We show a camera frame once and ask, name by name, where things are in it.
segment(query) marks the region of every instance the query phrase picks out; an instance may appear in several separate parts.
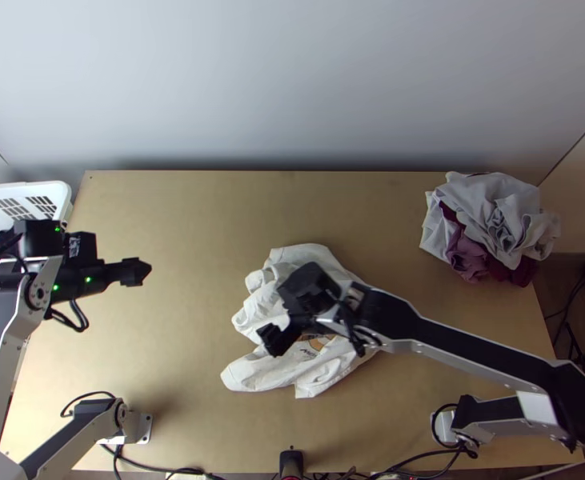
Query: wooden table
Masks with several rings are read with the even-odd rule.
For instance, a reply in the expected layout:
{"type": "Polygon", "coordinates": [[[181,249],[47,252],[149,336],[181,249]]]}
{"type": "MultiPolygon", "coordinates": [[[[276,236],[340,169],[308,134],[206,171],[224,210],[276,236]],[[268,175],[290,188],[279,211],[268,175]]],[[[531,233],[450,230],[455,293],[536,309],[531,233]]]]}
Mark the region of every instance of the wooden table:
{"type": "MultiPolygon", "coordinates": [[[[441,173],[87,172],[70,229],[96,232],[100,258],[139,256],[153,271],[143,287],[82,299],[84,334],[55,322],[34,332],[2,450],[25,457],[64,424],[61,407],[90,390],[155,415],[150,443],[126,447],[154,465],[273,472],[278,453],[294,445],[309,471],[369,471],[436,449],[429,416],[438,406],[511,391],[413,354],[378,354],[303,400],[292,387],[231,392],[219,373],[254,348],[230,323],[247,296],[244,278],[270,248],[303,242],[329,246],[347,269],[429,318],[551,358],[532,286],[470,285],[419,249],[424,192],[444,181],[441,173]]],[[[548,438],[497,438],[455,468],[582,458],[548,438]]],[[[76,468],[111,467],[95,447],[76,468]]]]}

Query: purple cloth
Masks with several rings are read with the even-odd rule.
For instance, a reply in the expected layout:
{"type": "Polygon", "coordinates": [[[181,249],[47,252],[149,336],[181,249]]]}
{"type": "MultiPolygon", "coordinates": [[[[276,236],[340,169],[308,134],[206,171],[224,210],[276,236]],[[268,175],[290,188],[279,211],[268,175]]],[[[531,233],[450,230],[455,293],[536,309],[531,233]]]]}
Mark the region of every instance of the purple cloth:
{"type": "Polygon", "coordinates": [[[461,228],[452,235],[446,258],[466,282],[476,283],[481,277],[488,275],[487,252],[477,242],[466,237],[461,228]]]}

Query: pile of clothes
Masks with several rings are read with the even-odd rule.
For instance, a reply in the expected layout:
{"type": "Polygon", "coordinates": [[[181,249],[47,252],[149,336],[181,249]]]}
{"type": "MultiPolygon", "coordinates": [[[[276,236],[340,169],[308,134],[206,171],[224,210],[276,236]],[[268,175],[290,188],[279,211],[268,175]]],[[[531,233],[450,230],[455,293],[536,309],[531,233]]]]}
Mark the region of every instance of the pile of clothes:
{"type": "Polygon", "coordinates": [[[539,189],[501,173],[449,172],[446,180],[426,192],[419,246],[468,282],[490,275],[530,283],[561,234],[559,216],[541,208],[539,189]]]}
{"type": "Polygon", "coordinates": [[[246,277],[250,296],[232,317],[234,328],[257,346],[234,360],[221,373],[225,386],[237,392],[262,392],[294,385],[296,398],[312,398],[345,378],[377,350],[363,358],[345,337],[304,335],[281,357],[271,357],[257,330],[273,323],[284,330],[290,323],[278,287],[300,266],[317,262],[342,288],[363,280],[349,272],[324,246],[316,243],[274,248],[263,268],[246,277]]]}

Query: metal bracket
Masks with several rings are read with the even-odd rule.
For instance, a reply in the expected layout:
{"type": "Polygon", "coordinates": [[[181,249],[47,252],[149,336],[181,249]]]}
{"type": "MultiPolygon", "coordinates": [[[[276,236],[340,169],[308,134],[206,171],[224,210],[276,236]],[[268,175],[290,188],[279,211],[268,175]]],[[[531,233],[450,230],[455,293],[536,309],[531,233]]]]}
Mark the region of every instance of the metal bracket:
{"type": "Polygon", "coordinates": [[[102,438],[97,443],[100,445],[125,445],[136,443],[137,445],[145,445],[150,441],[150,434],[152,433],[152,415],[150,414],[134,414],[129,412],[128,419],[124,428],[119,430],[115,436],[109,438],[102,438]]]}

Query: wire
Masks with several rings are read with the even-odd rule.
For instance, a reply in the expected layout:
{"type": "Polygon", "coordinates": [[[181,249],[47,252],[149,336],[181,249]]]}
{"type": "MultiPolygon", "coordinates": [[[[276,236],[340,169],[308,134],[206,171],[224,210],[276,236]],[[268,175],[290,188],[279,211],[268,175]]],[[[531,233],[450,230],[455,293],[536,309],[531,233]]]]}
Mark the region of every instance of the wire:
{"type": "Polygon", "coordinates": [[[136,462],[135,460],[131,460],[130,458],[123,456],[123,445],[120,446],[121,451],[119,451],[118,454],[115,450],[112,450],[107,445],[101,445],[101,447],[104,450],[106,450],[113,457],[116,455],[117,460],[120,460],[121,462],[127,463],[128,465],[135,466],[136,468],[139,468],[141,470],[147,470],[149,472],[157,472],[160,474],[172,474],[172,475],[174,475],[174,474],[202,475],[204,477],[209,478],[209,480],[226,480],[225,478],[220,477],[218,475],[208,474],[205,470],[201,470],[199,468],[190,468],[190,467],[186,466],[183,468],[171,469],[171,468],[162,468],[162,467],[158,467],[158,466],[145,465],[143,463],[136,462]]]}
{"type": "Polygon", "coordinates": [[[72,400],[70,400],[70,402],[63,407],[63,410],[61,410],[60,413],[61,418],[67,418],[72,416],[72,411],[67,411],[67,409],[69,409],[76,402],[78,402],[79,400],[83,400],[84,398],[94,397],[95,395],[106,395],[109,398],[116,398],[112,393],[105,390],[96,390],[94,392],[88,392],[87,394],[79,395],[76,398],[72,398],[72,400]]]}
{"type": "Polygon", "coordinates": [[[559,322],[559,327],[557,328],[555,337],[552,339],[552,346],[556,346],[557,342],[559,341],[559,336],[563,331],[563,327],[566,325],[567,316],[570,313],[570,307],[572,306],[572,302],[575,300],[577,294],[581,291],[581,289],[585,286],[585,271],[581,273],[579,279],[576,281],[575,285],[572,287],[571,292],[568,295],[568,299],[564,308],[559,311],[554,312],[553,314],[546,315],[543,319],[548,320],[549,318],[556,317],[557,315],[563,314],[561,317],[561,321],[559,322]]]}
{"type": "Polygon", "coordinates": [[[67,316],[65,316],[65,314],[52,307],[50,308],[50,314],[52,315],[52,318],[54,320],[62,323],[65,326],[68,326],[69,328],[71,328],[72,330],[79,334],[86,331],[90,326],[90,321],[87,319],[87,316],[83,313],[83,310],[81,310],[81,307],[78,306],[76,300],[74,299],[70,300],[70,308],[78,318],[78,325],[72,322],[67,316]]]}
{"type": "Polygon", "coordinates": [[[436,423],[437,417],[445,409],[451,408],[451,407],[456,407],[456,406],[458,406],[458,404],[456,404],[456,403],[446,403],[445,405],[440,406],[435,411],[435,413],[432,415],[432,420],[430,422],[430,427],[432,429],[432,436],[435,438],[435,441],[439,445],[446,448],[445,450],[432,450],[430,452],[425,452],[423,454],[415,455],[414,457],[410,457],[407,460],[403,460],[402,462],[399,462],[399,463],[391,466],[390,468],[385,469],[383,472],[379,472],[377,474],[371,475],[370,477],[368,477],[368,480],[377,480],[378,478],[382,477],[383,475],[388,475],[388,474],[401,474],[401,475],[406,475],[408,477],[418,478],[419,480],[430,480],[432,478],[438,478],[441,475],[444,475],[452,467],[452,465],[454,465],[454,463],[457,461],[457,458],[459,458],[459,456],[461,454],[466,454],[468,457],[472,458],[473,460],[476,459],[479,455],[475,451],[468,449],[467,443],[465,441],[458,440],[454,445],[450,445],[449,443],[444,443],[436,433],[435,423],[436,423]],[[415,475],[415,474],[412,474],[410,472],[406,472],[404,470],[401,470],[402,466],[405,466],[408,463],[412,463],[416,460],[419,460],[420,458],[433,457],[435,455],[443,455],[443,454],[454,454],[454,455],[452,456],[450,461],[447,463],[447,465],[444,466],[436,474],[432,474],[432,475],[424,477],[421,475],[415,475]]]}
{"type": "Polygon", "coordinates": [[[81,307],[78,306],[76,299],[73,298],[70,300],[70,308],[82,323],[82,325],[84,325],[83,329],[87,330],[87,328],[90,326],[90,322],[88,321],[87,316],[83,313],[83,310],[81,310],[81,307]]]}
{"type": "Polygon", "coordinates": [[[116,450],[114,451],[114,457],[112,457],[112,471],[114,472],[114,477],[117,480],[121,480],[121,474],[118,472],[117,466],[117,461],[121,457],[121,450],[123,450],[123,445],[118,445],[116,450]]]}
{"type": "Polygon", "coordinates": [[[439,438],[439,436],[437,435],[437,430],[435,428],[435,422],[437,417],[447,408],[451,408],[454,407],[456,408],[457,406],[459,406],[458,403],[446,403],[445,405],[441,405],[437,411],[435,411],[435,414],[432,415],[432,420],[430,421],[430,428],[432,430],[432,436],[435,438],[435,441],[442,447],[445,448],[450,448],[450,449],[454,449],[454,448],[459,448],[463,442],[461,440],[457,441],[455,444],[451,445],[449,443],[443,443],[443,441],[441,440],[441,438],[439,438]]]}

